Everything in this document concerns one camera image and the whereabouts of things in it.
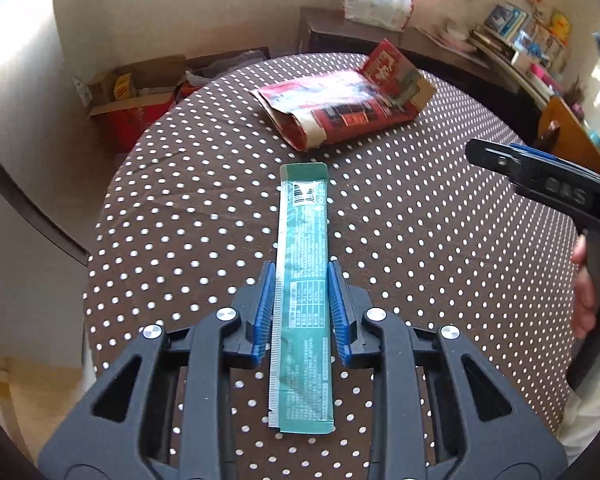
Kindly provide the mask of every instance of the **person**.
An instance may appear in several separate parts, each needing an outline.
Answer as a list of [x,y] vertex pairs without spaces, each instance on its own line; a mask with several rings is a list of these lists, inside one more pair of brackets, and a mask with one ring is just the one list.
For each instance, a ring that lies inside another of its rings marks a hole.
[[[577,339],[584,339],[596,324],[596,293],[587,270],[587,241],[584,235],[576,240],[571,262],[578,266],[573,285],[573,315],[571,330]],[[586,397],[571,391],[564,407],[562,423],[556,436],[564,447],[569,464],[573,463],[600,430],[600,377],[597,387]]]

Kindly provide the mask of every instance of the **round table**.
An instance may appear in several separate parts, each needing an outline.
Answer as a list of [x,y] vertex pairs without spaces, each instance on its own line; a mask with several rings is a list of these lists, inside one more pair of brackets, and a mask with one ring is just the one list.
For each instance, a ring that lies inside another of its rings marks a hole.
[[[254,283],[263,261],[276,256],[280,165],[317,160],[330,174],[329,254],[345,278],[417,327],[459,326],[554,430],[568,394],[568,256],[576,229],[464,159],[472,137],[509,143],[516,135],[425,73],[438,92],[416,120],[302,154],[276,134],[249,93],[364,59],[309,54],[248,66],[199,90],[144,133],[111,183],[96,226],[99,248],[84,295],[96,371],[142,327],[190,326]],[[336,430],[313,438],[267,427],[268,356],[259,370],[232,370],[240,478],[366,478],[370,375],[334,361]],[[424,401],[423,414],[430,428]],[[431,432],[424,438],[432,456]]]

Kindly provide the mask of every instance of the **hand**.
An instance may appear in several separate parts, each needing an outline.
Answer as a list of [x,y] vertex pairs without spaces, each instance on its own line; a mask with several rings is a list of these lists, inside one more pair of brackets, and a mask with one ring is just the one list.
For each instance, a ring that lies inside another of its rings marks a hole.
[[580,235],[571,252],[571,263],[578,265],[575,284],[573,285],[574,305],[571,329],[578,339],[584,339],[596,325],[596,291],[587,270],[587,243],[584,235]]

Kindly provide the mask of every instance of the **open red packaging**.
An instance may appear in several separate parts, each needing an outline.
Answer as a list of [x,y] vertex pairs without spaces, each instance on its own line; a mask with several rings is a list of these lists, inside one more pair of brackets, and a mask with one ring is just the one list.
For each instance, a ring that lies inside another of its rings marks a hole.
[[252,91],[299,152],[416,118],[436,89],[389,41],[358,70],[302,77]]

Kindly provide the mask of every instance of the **green packet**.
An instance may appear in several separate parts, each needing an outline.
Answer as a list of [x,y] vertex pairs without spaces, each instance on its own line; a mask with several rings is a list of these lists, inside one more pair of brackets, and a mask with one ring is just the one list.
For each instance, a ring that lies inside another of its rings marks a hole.
[[331,433],[327,165],[285,164],[280,176],[269,427]]

